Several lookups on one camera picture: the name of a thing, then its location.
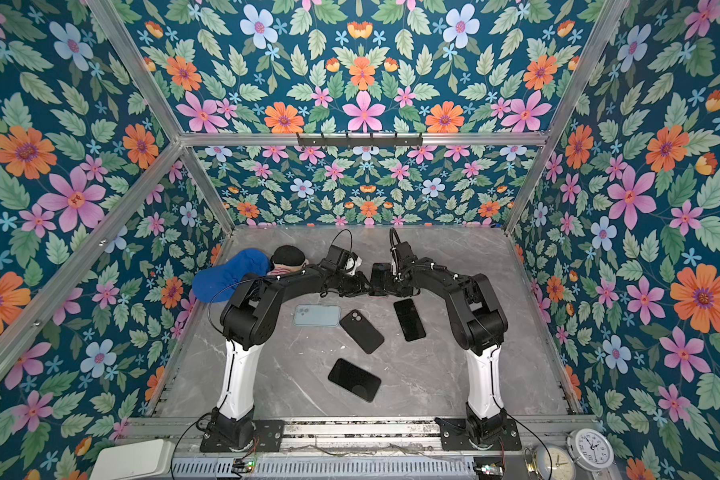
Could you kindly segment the black phone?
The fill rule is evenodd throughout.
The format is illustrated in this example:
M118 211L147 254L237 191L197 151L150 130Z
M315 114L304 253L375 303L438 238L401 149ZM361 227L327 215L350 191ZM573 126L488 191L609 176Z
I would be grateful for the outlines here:
M343 358L335 362L328 380L368 403L374 400L381 386L379 377Z
M403 336L407 342L413 342L426 337L426 331L420 315L411 298L397 301L393 304L393 307Z

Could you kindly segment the black phone case with camera hole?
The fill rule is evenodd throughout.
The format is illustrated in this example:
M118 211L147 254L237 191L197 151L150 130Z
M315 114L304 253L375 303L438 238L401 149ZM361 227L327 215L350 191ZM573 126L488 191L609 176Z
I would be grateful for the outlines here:
M339 326L368 355L374 353L384 343L381 332L357 309L347 313L339 321Z

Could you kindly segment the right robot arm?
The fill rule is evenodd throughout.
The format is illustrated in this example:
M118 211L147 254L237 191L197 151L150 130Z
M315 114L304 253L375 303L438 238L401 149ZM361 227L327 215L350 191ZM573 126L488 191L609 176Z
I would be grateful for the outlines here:
M392 261L373 267L372 292L399 299L393 308L408 341L425 336L413 296L428 291L444 302L451 333L467 362L464 432L476 448L488 448L499 440L508 418L500 389L500 354L508 321L496 292L484 274L459 274L431 258L418 257L394 228L389 241Z

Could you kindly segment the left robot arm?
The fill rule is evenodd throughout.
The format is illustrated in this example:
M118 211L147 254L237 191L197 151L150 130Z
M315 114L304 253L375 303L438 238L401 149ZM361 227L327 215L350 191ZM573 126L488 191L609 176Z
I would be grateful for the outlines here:
M240 452L252 447L255 377L263 345L275 331L282 304L317 293L364 295L370 284L359 271L361 265L356 253L336 245L316 264L298 247L283 245L270 255L244 249L227 263L195 277L198 300L226 303L215 324L226 346L222 387L204 428L201 452Z

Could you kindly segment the light blue phone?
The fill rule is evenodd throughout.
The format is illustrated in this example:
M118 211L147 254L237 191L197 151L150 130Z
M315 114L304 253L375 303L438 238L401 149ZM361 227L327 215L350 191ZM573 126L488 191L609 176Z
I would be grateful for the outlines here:
M293 323L297 327L333 328L341 318L341 308L336 305L298 305Z

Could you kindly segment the black phone front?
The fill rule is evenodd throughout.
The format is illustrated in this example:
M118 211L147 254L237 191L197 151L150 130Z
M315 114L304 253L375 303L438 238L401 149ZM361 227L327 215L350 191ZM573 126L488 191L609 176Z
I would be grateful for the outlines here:
M381 386L379 377L343 358L335 362L328 380L368 403L374 400Z

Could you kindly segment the doll with black hair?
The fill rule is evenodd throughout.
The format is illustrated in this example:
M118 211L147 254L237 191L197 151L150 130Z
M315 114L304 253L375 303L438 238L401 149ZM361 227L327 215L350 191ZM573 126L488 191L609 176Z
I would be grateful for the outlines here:
M270 257L268 276L283 276L298 272L308 265L305 254L296 246L283 245Z

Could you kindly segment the brass alarm clock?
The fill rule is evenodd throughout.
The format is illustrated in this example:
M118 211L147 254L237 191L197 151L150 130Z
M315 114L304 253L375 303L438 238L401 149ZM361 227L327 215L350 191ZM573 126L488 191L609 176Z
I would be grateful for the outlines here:
M574 480L576 467L566 449L539 445L530 454L529 472L534 479Z

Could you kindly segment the white clock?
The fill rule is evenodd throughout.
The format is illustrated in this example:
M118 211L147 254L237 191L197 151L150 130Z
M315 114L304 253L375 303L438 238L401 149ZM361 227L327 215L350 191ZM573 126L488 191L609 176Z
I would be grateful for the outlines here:
M589 472L607 470L614 463L612 445L595 429L581 428L571 432L567 438L567 449L574 463Z

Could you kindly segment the white box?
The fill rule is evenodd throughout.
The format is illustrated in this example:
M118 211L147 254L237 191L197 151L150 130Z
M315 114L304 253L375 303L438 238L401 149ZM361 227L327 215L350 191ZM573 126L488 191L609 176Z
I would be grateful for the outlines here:
M103 449L94 464L92 480L157 479L169 474L175 443L155 439Z

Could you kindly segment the metal hook rail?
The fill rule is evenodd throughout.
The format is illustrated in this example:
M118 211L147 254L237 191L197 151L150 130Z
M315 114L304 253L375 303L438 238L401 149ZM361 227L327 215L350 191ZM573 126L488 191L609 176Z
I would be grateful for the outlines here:
M369 133L369 134L297 134L300 147L419 147L424 145L422 134Z

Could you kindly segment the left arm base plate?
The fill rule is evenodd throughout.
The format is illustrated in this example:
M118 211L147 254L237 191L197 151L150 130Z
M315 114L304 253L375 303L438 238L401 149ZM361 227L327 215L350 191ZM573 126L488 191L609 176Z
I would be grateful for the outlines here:
M231 421L220 417L204 429L199 447L202 453L278 452L284 438L281 420Z

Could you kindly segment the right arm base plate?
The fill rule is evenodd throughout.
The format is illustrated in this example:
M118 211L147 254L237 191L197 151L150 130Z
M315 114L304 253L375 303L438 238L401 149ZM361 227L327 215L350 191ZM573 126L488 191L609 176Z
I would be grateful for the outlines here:
M511 419L483 422L465 418L434 419L440 429L445 451L520 451L522 443L516 423Z

